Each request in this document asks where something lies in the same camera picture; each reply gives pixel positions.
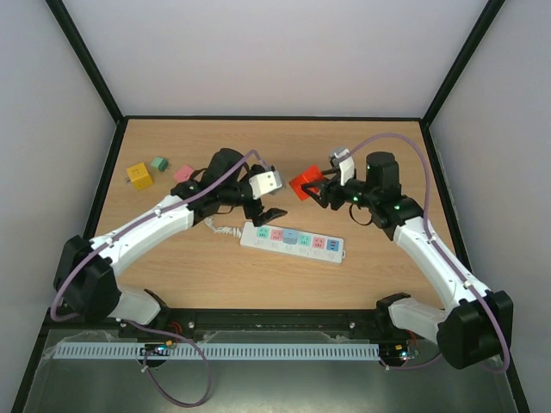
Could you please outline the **red cube socket adapter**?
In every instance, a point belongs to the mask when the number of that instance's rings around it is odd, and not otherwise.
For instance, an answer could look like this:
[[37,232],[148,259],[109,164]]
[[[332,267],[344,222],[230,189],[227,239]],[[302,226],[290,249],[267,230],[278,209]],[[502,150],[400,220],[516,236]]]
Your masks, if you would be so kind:
[[289,186],[293,189],[294,193],[300,201],[307,200],[310,195],[304,191],[304,186],[309,186],[308,190],[315,194],[319,193],[319,189],[313,187],[316,182],[324,182],[325,176],[322,174],[321,169],[317,165],[312,165],[295,178],[289,181]]

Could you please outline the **blue usb charger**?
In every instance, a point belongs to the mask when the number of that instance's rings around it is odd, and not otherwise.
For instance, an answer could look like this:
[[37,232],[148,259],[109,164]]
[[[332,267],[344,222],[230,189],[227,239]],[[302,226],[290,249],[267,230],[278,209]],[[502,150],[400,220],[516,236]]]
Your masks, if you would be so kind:
[[298,243],[299,232],[291,229],[284,229],[282,233],[282,241],[285,244],[295,245]]

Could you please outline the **white power strip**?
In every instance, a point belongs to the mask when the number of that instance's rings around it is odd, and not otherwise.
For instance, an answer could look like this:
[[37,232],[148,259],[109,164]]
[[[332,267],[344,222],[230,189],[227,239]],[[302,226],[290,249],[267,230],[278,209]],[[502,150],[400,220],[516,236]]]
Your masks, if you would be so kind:
[[240,245],[255,250],[336,264],[340,264],[346,256],[344,240],[340,237],[296,230],[299,232],[298,243],[290,245],[282,241],[284,229],[288,228],[273,225],[255,227],[251,222],[246,222]]

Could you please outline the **pink plug adapter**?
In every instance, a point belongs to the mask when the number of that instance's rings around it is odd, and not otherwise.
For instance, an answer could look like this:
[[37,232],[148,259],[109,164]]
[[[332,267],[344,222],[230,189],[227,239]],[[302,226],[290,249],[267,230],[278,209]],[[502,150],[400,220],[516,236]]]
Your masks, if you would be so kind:
[[175,172],[173,178],[177,183],[185,182],[191,177],[194,172],[195,170],[192,167],[190,167],[189,165],[184,165]]

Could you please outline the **green plug adapter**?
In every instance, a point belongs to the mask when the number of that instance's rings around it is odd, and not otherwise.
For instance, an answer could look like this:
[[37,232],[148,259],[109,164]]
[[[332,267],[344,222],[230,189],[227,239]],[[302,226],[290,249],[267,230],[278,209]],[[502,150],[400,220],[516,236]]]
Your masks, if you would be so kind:
[[165,172],[169,168],[169,161],[165,157],[155,157],[150,165],[158,172]]

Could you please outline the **yellow cube socket adapter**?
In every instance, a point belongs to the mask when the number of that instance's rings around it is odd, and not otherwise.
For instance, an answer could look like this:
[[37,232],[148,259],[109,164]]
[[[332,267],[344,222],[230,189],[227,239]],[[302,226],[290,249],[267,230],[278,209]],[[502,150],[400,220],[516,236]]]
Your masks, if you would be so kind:
[[137,190],[150,187],[153,184],[152,176],[144,163],[136,163],[126,168],[127,178]]

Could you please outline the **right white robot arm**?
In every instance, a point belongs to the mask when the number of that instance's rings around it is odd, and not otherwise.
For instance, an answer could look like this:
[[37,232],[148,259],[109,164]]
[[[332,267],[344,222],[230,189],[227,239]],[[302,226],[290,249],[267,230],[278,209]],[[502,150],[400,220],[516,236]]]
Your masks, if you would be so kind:
[[443,304],[436,308],[408,294],[394,294],[379,301],[376,329],[387,337],[409,330],[435,343],[456,369],[499,356],[500,370],[506,372],[511,361],[511,298],[478,280],[437,235],[425,210],[402,193],[394,154],[368,154],[364,180],[356,178],[348,151],[332,154],[330,162],[330,169],[301,184],[301,190],[323,208],[367,209],[371,223],[417,264]]

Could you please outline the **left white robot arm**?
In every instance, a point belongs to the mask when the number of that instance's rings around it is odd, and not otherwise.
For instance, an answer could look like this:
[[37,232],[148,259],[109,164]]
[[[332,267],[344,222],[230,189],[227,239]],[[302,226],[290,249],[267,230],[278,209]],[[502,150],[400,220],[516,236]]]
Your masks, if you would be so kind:
[[148,325],[162,311],[162,300],[145,289],[121,287],[117,278],[145,253],[179,232],[187,231],[218,213],[221,207],[240,207],[254,226],[286,215],[265,209],[261,201],[284,187],[275,167],[263,160],[248,164],[230,148],[217,151],[206,168],[193,171],[157,205],[136,219],[102,236],[69,239],[53,281],[56,291],[50,317],[63,322],[82,317],[88,323],[106,318]]

